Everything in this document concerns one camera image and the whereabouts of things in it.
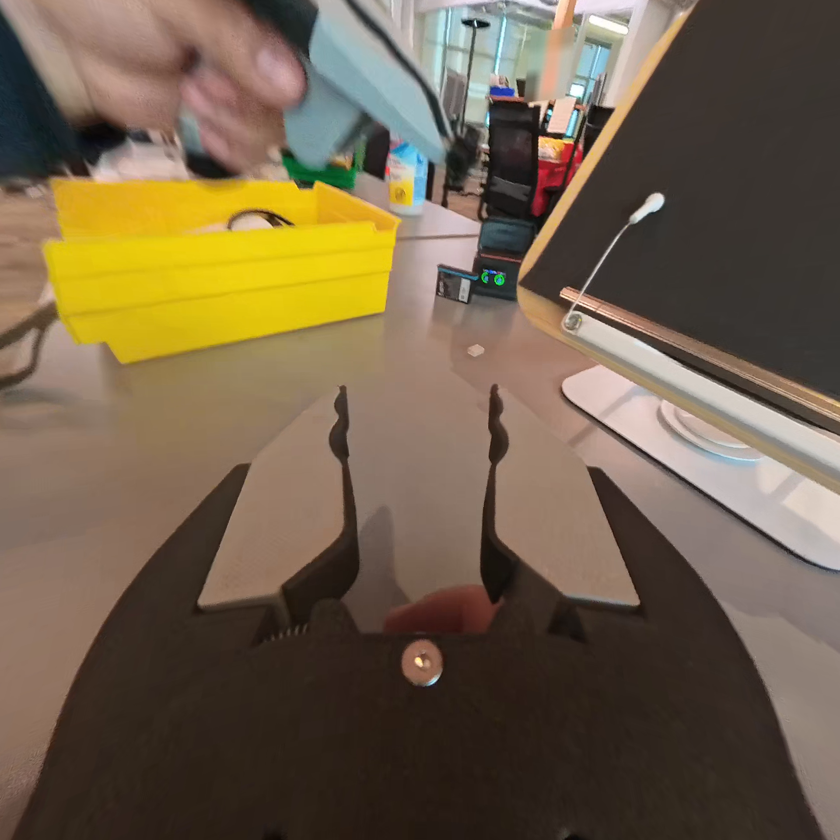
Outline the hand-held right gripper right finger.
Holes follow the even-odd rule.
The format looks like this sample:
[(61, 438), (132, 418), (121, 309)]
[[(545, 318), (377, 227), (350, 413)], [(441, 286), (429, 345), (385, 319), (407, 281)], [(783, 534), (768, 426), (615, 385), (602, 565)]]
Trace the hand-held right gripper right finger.
[(584, 461), (499, 385), (488, 405), (480, 577), (493, 602), (638, 607), (640, 599)]

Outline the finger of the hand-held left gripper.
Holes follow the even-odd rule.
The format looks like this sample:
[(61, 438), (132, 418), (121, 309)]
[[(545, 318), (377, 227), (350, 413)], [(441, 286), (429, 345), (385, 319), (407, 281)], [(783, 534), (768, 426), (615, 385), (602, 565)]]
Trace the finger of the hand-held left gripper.
[(388, 56), (354, 13), (353, 2), (316, 3), (323, 40), (312, 43), (310, 53), (299, 53), (307, 90), (301, 103), (285, 114), (290, 152), (304, 165), (322, 167), (381, 125), (429, 161), (445, 163), (452, 140), (406, 140), (389, 128), (396, 108), (385, 99)]
[(353, 1), (353, 12), (384, 49), (386, 104), (395, 107), (388, 127), (406, 140), (452, 140), (448, 117), (432, 82), (403, 34), (376, 2)]

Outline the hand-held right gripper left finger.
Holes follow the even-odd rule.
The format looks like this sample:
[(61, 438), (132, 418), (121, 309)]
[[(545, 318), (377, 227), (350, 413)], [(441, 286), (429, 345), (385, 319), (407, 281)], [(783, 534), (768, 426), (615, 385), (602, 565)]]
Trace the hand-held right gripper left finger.
[(361, 558), (350, 476), (347, 388), (310, 405), (257, 455), (197, 604), (311, 615), (341, 600)]

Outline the yellow plastic bin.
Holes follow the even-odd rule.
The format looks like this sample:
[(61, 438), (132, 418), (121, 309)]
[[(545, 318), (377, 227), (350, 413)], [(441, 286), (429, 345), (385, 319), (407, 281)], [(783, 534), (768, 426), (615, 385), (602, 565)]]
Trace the yellow plastic bin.
[[(59, 320), (122, 364), (382, 313), (398, 217), (324, 183), (50, 182)], [(193, 235), (241, 214), (271, 230)]]

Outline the white rounded object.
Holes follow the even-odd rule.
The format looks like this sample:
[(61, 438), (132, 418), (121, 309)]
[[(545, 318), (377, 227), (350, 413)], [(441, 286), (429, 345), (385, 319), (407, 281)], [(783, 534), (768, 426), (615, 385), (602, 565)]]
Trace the white rounded object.
[(257, 213), (245, 213), (237, 215), (227, 222), (210, 224), (204, 227), (198, 227), (189, 233), (192, 235), (209, 235), (215, 233), (244, 233), (255, 230), (271, 230), (273, 228), (281, 227), (282, 223), (270, 219), (265, 215)]

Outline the black floor lamp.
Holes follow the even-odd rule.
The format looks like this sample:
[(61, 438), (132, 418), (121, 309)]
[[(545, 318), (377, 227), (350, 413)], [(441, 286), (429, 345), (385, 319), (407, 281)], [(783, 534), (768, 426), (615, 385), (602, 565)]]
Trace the black floor lamp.
[(474, 65), (474, 58), (476, 53), (476, 41), (478, 33), (484, 29), (487, 29), (490, 26), (490, 22), (485, 20), (484, 18), (480, 17), (464, 17), (461, 20), (461, 24), (468, 29), (470, 32), (470, 42), (469, 42), (469, 53), (468, 53), (468, 63), (467, 63), (467, 72), (466, 72), (466, 81), (465, 81), (465, 92), (463, 101), (461, 104), (461, 111), (458, 120), (458, 131), (461, 133), (463, 132), (466, 126), (466, 109), (467, 103), (469, 99), (469, 84), (471, 81), (471, 73), (473, 70)]

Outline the green plastic bin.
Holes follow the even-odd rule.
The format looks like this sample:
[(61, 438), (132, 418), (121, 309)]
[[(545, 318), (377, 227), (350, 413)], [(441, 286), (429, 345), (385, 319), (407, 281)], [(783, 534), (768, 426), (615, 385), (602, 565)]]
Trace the green plastic bin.
[(364, 153), (355, 152), (339, 156), (320, 168), (300, 163), (287, 150), (282, 152), (281, 160), (290, 179), (299, 185), (312, 186), (321, 182), (343, 191), (351, 191), (355, 188), (357, 175), (363, 167)]

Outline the disinfectant wipes canister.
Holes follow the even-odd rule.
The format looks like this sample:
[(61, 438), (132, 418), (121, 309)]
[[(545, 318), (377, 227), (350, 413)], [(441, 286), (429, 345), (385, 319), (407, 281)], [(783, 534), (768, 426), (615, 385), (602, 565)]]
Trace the disinfectant wipes canister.
[(391, 211), (400, 216), (422, 215), (427, 193), (428, 160), (419, 149), (399, 137), (390, 138), (385, 183)]

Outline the white stand base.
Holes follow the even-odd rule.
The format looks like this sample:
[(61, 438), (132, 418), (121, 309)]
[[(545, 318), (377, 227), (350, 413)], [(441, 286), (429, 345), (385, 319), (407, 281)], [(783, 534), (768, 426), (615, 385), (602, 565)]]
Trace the white stand base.
[(839, 497), (621, 375), (597, 365), (564, 397), (804, 562), (839, 570)]

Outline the black office chair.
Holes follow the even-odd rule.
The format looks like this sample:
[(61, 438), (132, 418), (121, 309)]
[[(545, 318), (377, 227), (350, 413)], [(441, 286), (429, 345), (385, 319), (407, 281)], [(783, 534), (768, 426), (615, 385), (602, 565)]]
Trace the black office chair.
[(539, 175), (540, 109), (524, 101), (492, 99), (482, 202), (490, 216), (531, 222)]
[(582, 156), (585, 158), (600, 136), (608, 120), (614, 113), (614, 108), (591, 105), (586, 113), (583, 133), (581, 135)]

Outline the red cloth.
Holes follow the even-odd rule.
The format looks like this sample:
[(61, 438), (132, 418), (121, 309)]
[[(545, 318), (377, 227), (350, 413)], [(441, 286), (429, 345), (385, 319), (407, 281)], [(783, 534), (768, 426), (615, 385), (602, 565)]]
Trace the red cloth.
[(583, 161), (580, 143), (549, 136), (539, 137), (537, 185), (531, 204), (535, 218), (543, 217), (554, 198), (571, 182)]

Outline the black battery charger case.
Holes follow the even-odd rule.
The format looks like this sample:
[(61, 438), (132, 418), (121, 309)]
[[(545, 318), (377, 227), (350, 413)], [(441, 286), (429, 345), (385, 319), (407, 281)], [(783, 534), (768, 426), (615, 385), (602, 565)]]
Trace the black battery charger case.
[(483, 222), (472, 266), (475, 294), (515, 301), (522, 261), (536, 234), (527, 220), (490, 217)]

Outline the black battery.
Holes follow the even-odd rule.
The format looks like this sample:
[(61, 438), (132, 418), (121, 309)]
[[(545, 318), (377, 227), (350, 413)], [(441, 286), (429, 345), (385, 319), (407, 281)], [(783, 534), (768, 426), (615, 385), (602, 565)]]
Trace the black battery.
[(438, 264), (435, 280), (436, 298), (470, 304), (478, 276), (464, 269)]

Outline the black board book stand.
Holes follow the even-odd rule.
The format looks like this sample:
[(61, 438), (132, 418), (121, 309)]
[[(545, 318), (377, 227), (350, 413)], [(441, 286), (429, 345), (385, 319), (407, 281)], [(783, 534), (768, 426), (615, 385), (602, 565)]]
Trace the black board book stand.
[[(838, 492), (838, 2), (696, 2), (521, 269), (542, 332)], [(651, 193), (665, 205), (629, 228)]]

